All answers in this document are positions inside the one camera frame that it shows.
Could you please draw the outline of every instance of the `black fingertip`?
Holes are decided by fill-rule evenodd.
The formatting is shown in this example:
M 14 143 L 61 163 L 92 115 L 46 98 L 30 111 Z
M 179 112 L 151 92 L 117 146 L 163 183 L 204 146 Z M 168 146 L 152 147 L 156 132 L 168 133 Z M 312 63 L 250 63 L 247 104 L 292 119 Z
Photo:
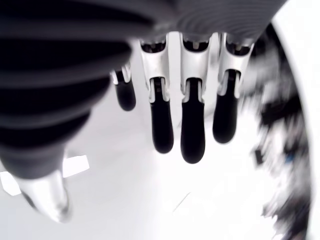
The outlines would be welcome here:
M 220 144 L 231 141 L 237 128 L 238 99 L 234 95 L 235 81 L 228 82 L 226 94 L 217 95 L 213 116 L 213 137 Z
M 132 80 L 119 82 L 115 85 L 116 96 L 120 107 L 124 111 L 131 111 L 136 106 L 136 95 Z
M 182 103 L 181 154 L 189 164 L 198 163 L 206 149 L 204 109 L 198 99 L 198 78 L 190 80 L 190 98 Z
M 154 147 L 159 153 L 166 154 L 174 145 L 170 101 L 161 98 L 151 103 L 151 118 Z

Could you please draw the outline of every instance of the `blurry object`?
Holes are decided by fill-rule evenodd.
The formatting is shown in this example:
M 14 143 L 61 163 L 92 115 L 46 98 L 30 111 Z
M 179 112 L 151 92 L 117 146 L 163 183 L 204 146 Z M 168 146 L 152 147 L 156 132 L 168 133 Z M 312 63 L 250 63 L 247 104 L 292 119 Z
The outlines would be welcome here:
M 256 162 L 276 185 L 266 199 L 262 215 L 276 217 L 274 239 L 305 239 L 311 206 L 311 169 L 303 109 L 271 25 L 263 38 L 269 39 L 256 44 L 247 72 L 248 78 L 255 76 L 256 81 L 242 88 L 242 108 L 253 112 L 260 122 L 258 143 L 253 150 Z M 265 65 L 264 54 L 271 57 L 265 59 Z
M 65 158 L 62 164 L 62 176 L 68 178 L 90 168 L 86 155 Z M 0 172 L 3 190 L 11 196 L 21 194 L 15 178 L 7 171 Z

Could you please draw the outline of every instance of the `robotic hand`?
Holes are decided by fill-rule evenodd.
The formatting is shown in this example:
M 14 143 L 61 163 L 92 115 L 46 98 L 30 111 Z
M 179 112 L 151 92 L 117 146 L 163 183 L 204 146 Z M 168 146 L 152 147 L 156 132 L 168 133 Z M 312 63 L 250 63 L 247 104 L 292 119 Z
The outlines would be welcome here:
M 212 132 L 217 142 L 226 144 L 236 132 L 239 100 L 243 104 L 243 100 L 256 100 L 263 95 L 259 90 L 264 88 L 265 79 L 259 84 L 256 73 L 250 91 L 250 87 L 244 89 L 250 78 L 245 73 L 250 68 L 251 55 L 263 49 L 255 43 L 284 3 L 285 0 L 0 2 L 2 164 L 32 207 L 55 221 L 63 221 L 69 209 L 61 174 L 66 144 L 86 123 L 110 80 L 123 110 L 130 111 L 136 105 L 129 63 L 128 42 L 132 39 L 140 41 L 154 147 L 160 153 L 168 153 L 174 143 L 167 37 L 172 31 L 180 32 L 184 95 L 181 153 L 186 162 L 199 162 L 206 145 L 203 95 L 212 34 L 219 34 L 220 49 Z M 279 113 L 281 110 L 268 104 L 259 105 L 257 110 L 261 129 L 268 134 L 279 119 L 301 113 L 301 108 L 289 107 Z M 278 111 L 277 117 L 268 118 L 270 111 Z M 265 140 L 255 151 L 258 163 L 267 161 L 258 151 L 264 143 Z

